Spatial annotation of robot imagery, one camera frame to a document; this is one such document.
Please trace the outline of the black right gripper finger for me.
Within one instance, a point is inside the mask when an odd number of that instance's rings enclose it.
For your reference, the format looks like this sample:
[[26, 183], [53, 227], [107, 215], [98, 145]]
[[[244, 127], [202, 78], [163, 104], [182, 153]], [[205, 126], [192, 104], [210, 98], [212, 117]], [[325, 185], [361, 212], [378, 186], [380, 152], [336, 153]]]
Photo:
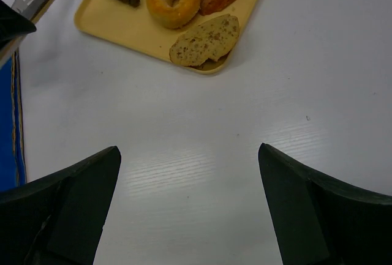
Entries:
[[10, 41], [37, 30], [34, 23], [11, 9], [4, 1], [1, 1], [0, 18], [1, 49]]

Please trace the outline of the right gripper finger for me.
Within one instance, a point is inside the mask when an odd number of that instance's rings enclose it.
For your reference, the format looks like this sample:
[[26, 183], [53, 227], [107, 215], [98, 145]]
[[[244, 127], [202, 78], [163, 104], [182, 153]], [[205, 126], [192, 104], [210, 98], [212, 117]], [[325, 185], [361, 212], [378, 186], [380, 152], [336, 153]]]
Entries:
[[1, 264], [92, 264], [120, 165], [111, 146], [1, 192]]
[[283, 264], [391, 264], [391, 197], [310, 168], [269, 144], [258, 162]]

